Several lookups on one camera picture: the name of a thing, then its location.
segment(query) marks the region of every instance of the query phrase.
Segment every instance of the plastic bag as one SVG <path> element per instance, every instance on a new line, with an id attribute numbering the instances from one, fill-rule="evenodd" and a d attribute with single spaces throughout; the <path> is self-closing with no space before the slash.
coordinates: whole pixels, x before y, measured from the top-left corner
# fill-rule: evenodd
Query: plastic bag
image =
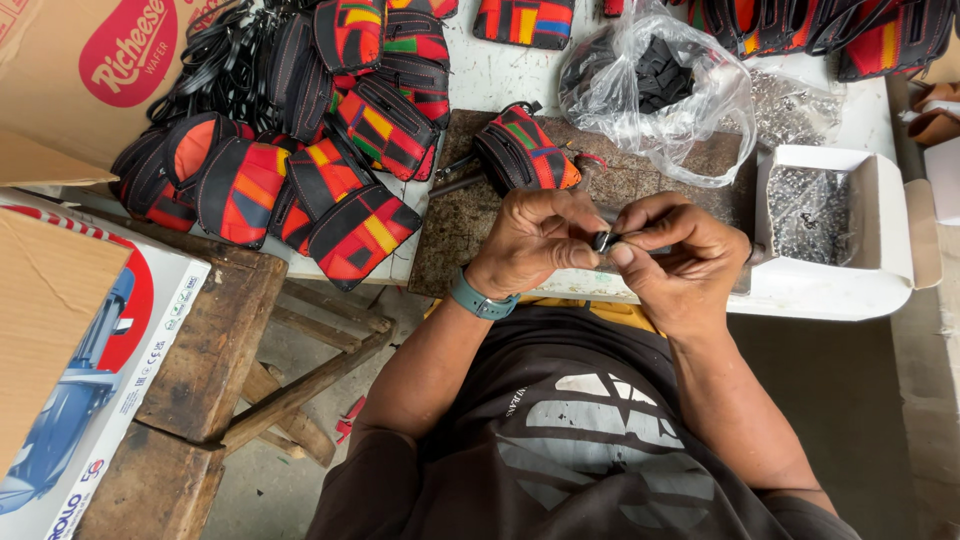
<path id="1" fill-rule="evenodd" d="M 693 92 L 652 114 L 638 108 L 636 61 L 653 36 L 667 43 L 682 67 L 693 69 Z M 637 0 L 619 20 L 587 38 L 561 70 L 560 106 L 586 132 L 606 135 L 624 151 L 649 159 L 670 178 L 700 187 L 730 184 L 756 144 L 750 75 L 707 34 L 670 15 L 659 0 Z M 729 117 L 743 134 L 736 165 L 709 177 L 681 166 L 694 142 L 713 135 Z"/>
<path id="2" fill-rule="evenodd" d="M 750 78 L 760 144 L 773 149 L 781 144 L 823 146 L 836 140 L 843 95 L 759 69 L 751 69 Z M 721 120 L 717 129 L 740 133 L 729 118 Z"/>
<path id="3" fill-rule="evenodd" d="M 767 183 L 773 247 L 782 257 L 847 266 L 859 247 L 848 173 L 777 166 Z"/>

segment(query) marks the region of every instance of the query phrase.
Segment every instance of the patchwork leather pouch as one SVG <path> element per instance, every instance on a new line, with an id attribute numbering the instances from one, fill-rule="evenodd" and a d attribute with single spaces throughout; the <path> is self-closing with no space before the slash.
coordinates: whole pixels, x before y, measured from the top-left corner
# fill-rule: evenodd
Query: patchwork leather pouch
<path id="1" fill-rule="evenodd" d="M 450 123 L 450 101 L 446 69 L 435 61 L 411 55 L 383 55 L 383 62 L 373 72 L 414 104 L 438 128 Z"/>
<path id="2" fill-rule="evenodd" d="M 953 0 L 865 2 L 848 31 L 855 37 L 845 38 L 849 44 L 840 55 L 837 80 L 851 83 L 920 69 L 942 57 L 958 9 Z M 960 35 L 960 20 L 956 25 Z"/>
<path id="3" fill-rule="evenodd" d="M 744 60 L 783 54 L 804 25 L 804 6 L 795 0 L 691 0 L 687 22 Z"/>
<path id="4" fill-rule="evenodd" d="M 310 257 L 306 240 L 313 230 L 313 221 L 307 215 L 293 184 L 284 183 L 276 196 L 274 211 L 267 232 L 277 237 L 304 257 Z"/>
<path id="5" fill-rule="evenodd" d="M 376 69 L 383 55 L 386 0 L 328 0 L 313 14 L 313 32 L 324 64 L 334 75 Z"/>
<path id="6" fill-rule="evenodd" d="M 165 129 L 151 130 L 124 150 L 110 169 L 121 180 L 110 189 L 131 216 L 186 232 L 197 214 L 171 182 L 173 170 L 163 152 L 166 136 Z"/>
<path id="7" fill-rule="evenodd" d="M 459 5 L 459 0 L 387 0 L 390 17 L 398 10 L 411 10 L 447 19 L 457 14 Z"/>
<path id="8" fill-rule="evenodd" d="M 204 231 L 259 249 L 290 153 L 270 144 L 231 137 L 197 173 L 197 221 Z"/>
<path id="9" fill-rule="evenodd" d="M 312 221 L 364 184 L 376 183 L 337 138 L 325 138 L 287 158 L 287 179 Z"/>
<path id="10" fill-rule="evenodd" d="M 390 10 L 383 52 L 425 58 L 450 69 L 443 23 L 416 10 Z"/>
<path id="11" fill-rule="evenodd" d="M 570 41 L 574 0 L 482 0 L 473 35 L 497 43 L 561 50 Z"/>
<path id="12" fill-rule="evenodd" d="M 331 283 L 350 291 L 421 223 L 417 213 L 382 184 L 366 185 L 318 221 L 307 250 Z"/>
<path id="13" fill-rule="evenodd" d="M 277 107 L 287 101 L 287 87 L 294 74 L 297 59 L 312 47 L 313 22 L 302 13 L 292 16 L 276 37 L 270 52 L 270 74 L 267 81 L 267 99 Z"/>
<path id="14" fill-rule="evenodd" d="M 253 129 L 219 112 L 196 114 L 171 128 L 163 151 L 167 170 L 173 172 L 170 180 L 174 187 L 184 191 L 193 187 L 196 183 L 193 177 L 210 151 L 233 136 L 253 139 Z"/>
<path id="15" fill-rule="evenodd" d="M 512 104 L 473 136 L 472 151 L 437 173 L 438 178 L 480 160 L 484 176 L 504 197 L 518 187 L 566 189 L 580 182 L 580 171 L 546 136 L 531 111 L 539 103 Z"/>
<path id="16" fill-rule="evenodd" d="M 430 177 L 440 129 L 390 84 L 361 77 L 337 117 L 357 148 L 400 180 Z"/>
<path id="17" fill-rule="evenodd" d="M 333 79 L 313 48 L 300 55 L 287 87 L 284 132 L 307 144 L 323 137 L 324 114 L 335 111 L 343 100 Z"/>

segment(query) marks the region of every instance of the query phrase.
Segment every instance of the wooden stool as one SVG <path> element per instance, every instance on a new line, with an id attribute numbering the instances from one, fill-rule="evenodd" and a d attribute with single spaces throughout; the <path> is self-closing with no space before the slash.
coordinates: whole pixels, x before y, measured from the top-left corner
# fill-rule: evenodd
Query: wooden stool
<path id="1" fill-rule="evenodd" d="M 279 258 L 129 217 L 78 210 L 212 267 L 74 537 L 199 538 L 223 477 L 224 457 L 257 437 L 329 466 L 336 447 L 300 407 L 390 344 L 396 323 L 285 281 L 287 264 Z M 358 339 L 275 307 L 281 290 L 372 334 Z M 282 386 L 253 359 L 271 317 L 343 352 Z M 241 396 L 252 406 L 234 417 Z M 273 425 L 286 437 L 267 431 Z"/>

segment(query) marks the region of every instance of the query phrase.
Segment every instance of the teal watch strap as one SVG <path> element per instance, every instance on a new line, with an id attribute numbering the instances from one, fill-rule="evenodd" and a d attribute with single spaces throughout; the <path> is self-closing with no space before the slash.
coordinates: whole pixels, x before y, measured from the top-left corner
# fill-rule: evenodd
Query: teal watch strap
<path id="1" fill-rule="evenodd" d="M 488 321 L 497 321 L 509 315 L 516 307 L 516 299 L 520 297 L 519 294 L 512 294 L 506 300 L 487 298 L 467 283 L 463 268 L 457 268 L 457 277 L 450 286 L 450 296 L 470 313 Z"/>

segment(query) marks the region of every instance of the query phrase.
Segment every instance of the box flap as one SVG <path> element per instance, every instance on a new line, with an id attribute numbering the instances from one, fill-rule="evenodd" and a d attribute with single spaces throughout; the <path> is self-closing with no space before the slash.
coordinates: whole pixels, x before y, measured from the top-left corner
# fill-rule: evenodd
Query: box flap
<path id="1" fill-rule="evenodd" d="M 90 185 L 119 180 L 104 169 L 5 131 L 0 131 L 0 163 L 0 185 Z"/>
<path id="2" fill-rule="evenodd" d="M 0 470 L 12 463 L 130 252 L 0 209 Z"/>
<path id="3" fill-rule="evenodd" d="M 910 224 L 910 251 L 913 255 L 914 288 L 940 284 L 944 278 L 944 262 L 937 239 L 937 216 L 933 207 L 930 182 L 919 179 L 903 187 L 906 213 Z"/>

